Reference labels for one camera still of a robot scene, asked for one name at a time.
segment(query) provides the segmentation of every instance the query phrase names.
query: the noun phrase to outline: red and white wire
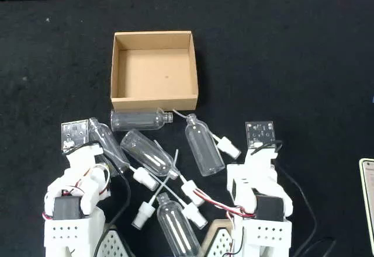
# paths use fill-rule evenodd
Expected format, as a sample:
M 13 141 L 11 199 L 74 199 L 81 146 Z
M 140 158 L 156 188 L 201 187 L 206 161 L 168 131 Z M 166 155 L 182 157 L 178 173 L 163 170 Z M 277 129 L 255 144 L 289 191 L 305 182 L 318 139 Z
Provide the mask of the red and white wire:
M 197 196 L 199 196 L 203 200 L 207 201 L 208 203 L 213 204 L 214 206 L 216 206 L 219 209 L 224 209 L 224 210 L 228 211 L 229 213 L 233 213 L 233 214 L 236 214 L 236 215 L 238 215 L 240 217 L 244 217 L 244 218 L 249 218 L 249 217 L 254 217 L 255 216 L 255 214 L 250 214 L 250 213 L 243 212 L 243 208 L 240 207 L 240 206 L 239 207 L 230 207 L 230 206 L 226 206 L 223 203 L 217 202 L 216 200 L 213 200 L 210 196 L 208 196 L 206 193 L 204 193 L 202 190 L 200 190 L 198 188 L 195 189 L 193 192 L 194 192 L 194 194 L 196 194 Z
M 45 212 L 42 212 L 41 216 L 43 216 L 44 220 L 52 220 L 52 217 L 48 216 Z

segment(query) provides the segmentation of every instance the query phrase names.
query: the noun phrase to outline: black cloth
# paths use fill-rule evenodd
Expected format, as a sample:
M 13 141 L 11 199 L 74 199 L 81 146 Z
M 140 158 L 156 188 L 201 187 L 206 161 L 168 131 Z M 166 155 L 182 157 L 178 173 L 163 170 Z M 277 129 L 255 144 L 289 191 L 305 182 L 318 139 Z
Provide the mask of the black cloth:
M 67 167 L 60 123 L 94 116 L 108 123 L 113 32 L 191 30 L 198 118 L 243 152 L 239 162 L 247 149 L 244 122 L 273 120 L 276 138 L 284 141 L 278 164 L 300 183 L 316 212 L 314 240 L 334 237 L 330 256 L 369 256 L 358 162 L 374 156 L 373 1 L 0 4 L 1 255 L 43 255 L 43 196 Z M 175 116 L 173 124 L 146 135 L 172 155 L 179 148 L 185 177 L 230 204 L 226 171 L 201 177 L 185 125 Z M 293 252 L 311 231 L 311 217 L 295 186 L 281 174 L 279 181 L 295 207 Z M 102 203 L 107 219 L 124 203 L 120 183 L 114 182 L 113 197 Z M 137 256 L 171 256 L 155 215 L 142 231 L 130 225 L 151 196 L 133 180 L 130 184 L 133 198 L 117 223 L 119 231 Z M 171 186 L 180 186 L 179 179 Z M 200 210 L 209 221 L 224 218 L 209 204 Z M 202 241 L 208 227 L 194 229 Z

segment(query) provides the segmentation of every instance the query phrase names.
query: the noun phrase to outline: white mounting plate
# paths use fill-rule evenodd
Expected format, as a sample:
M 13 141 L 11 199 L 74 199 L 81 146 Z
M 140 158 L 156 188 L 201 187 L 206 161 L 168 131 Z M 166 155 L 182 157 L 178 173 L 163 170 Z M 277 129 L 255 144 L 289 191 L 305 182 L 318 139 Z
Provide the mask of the white mounting plate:
M 126 248 L 115 230 L 110 230 L 102 241 L 100 250 L 101 257 L 129 257 Z
M 292 223 L 290 221 L 276 222 L 247 219 L 243 223 L 247 243 L 259 246 L 291 247 Z
M 233 239 L 227 229 L 219 229 L 205 257 L 221 257 L 224 253 L 230 251 L 232 242 Z

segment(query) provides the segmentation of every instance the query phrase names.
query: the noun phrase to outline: white object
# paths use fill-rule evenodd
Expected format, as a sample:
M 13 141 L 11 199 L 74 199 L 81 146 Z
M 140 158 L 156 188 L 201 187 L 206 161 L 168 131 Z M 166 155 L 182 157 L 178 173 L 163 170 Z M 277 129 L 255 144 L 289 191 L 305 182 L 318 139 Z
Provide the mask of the white object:
M 196 206 L 199 207 L 203 204 L 204 200 L 193 192 L 195 189 L 197 189 L 197 186 L 193 180 L 188 180 L 187 182 L 185 182 L 182 185 L 181 189 Z
M 233 159 L 237 159 L 239 155 L 241 154 L 240 150 L 236 148 L 235 146 L 233 146 L 231 141 L 225 136 L 218 140 L 217 148 L 220 151 L 225 152 L 226 154 L 229 154 Z
M 232 252 L 241 251 L 236 257 L 261 256 L 261 257 L 288 257 L 291 247 L 292 223 L 243 219 L 235 216 L 236 230 L 232 236 L 234 246 Z
M 252 189 L 256 189 L 264 195 L 281 197 L 284 214 L 290 216 L 293 212 L 292 200 L 277 183 L 277 173 L 271 165 L 271 159 L 275 159 L 278 154 L 274 148 L 262 149 L 251 155 L 253 151 L 248 150 L 244 165 L 227 165 L 227 190 L 234 204 L 243 206 L 248 213 L 254 213 L 257 205 Z
M 99 249 L 99 257 L 129 257 L 126 248 L 118 236 L 117 231 L 110 230 L 104 240 L 102 241 Z
M 133 178 L 138 181 L 140 184 L 143 184 L 151 191 L 155 191 L 158 183 L 154 180 L 148 171 L 145 168 L 139 167 L 134 171 Z
M 212 241 L 209 251 L 206 253 L 205 257 L 221 257 L 224 253 L 230 251 L 232 241 L 233 239 L 231 238 L 227 229 L 219 229 L 216 232 L 216 236 L 214 237 L 214 240 Z
M 141 230 L 146 221 L 153 215 L 154 211 L 155 208 L 150 203 L 142 202 L 138 214 L 132 222 L 132 226 Z
M 373 222 L 374 222 L 374 159 L 361 159 L 359 162 L 363 200 L 365 201 L 366 219 L 368 221 L 368 230 L 370 236 L 370 244 L 374 255 L 374 238 L 373 238 Z
M 183 215 L 190 219 L 201 230 L 208 223 L 194 203 L 189 203 L 182 211 Z
M 71 154 L 66 155 L 72 168 L 89 168 L 96 164 L 95 156 L 103 154 L 103 148 L 99 144 L 92 144 L 77 149 Z
M 103 233 L 104 223 L 104 212 L 98 207 L 87 218 L 46 220 L 44 224 L 46 257 L 70 256 L 67 248 L 74 249 L 75 256 L 92 257 Z

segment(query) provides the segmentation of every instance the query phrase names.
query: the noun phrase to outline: open cardboard box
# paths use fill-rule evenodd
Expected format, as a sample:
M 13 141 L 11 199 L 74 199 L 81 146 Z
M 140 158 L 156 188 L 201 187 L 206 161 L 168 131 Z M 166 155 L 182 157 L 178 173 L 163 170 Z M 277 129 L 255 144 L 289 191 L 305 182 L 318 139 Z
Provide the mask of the open cardboard box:
M 115 33 L 110 87 L 115 111 L 194 110 L 199 90 L 191 31 Z

